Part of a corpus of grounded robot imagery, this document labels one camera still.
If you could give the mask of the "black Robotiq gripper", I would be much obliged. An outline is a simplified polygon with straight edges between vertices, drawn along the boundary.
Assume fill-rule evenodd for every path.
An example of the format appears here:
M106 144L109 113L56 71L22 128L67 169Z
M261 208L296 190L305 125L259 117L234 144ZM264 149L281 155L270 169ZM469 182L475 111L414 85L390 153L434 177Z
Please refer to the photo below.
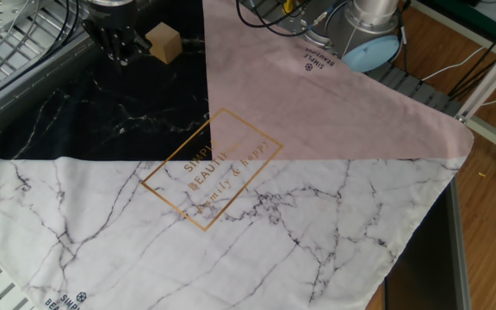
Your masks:
M129 65L152 48L152 43L136 32L131 40L121 41L121 33L134 31L137 16L136 3L89 3L82 25L115 66Z

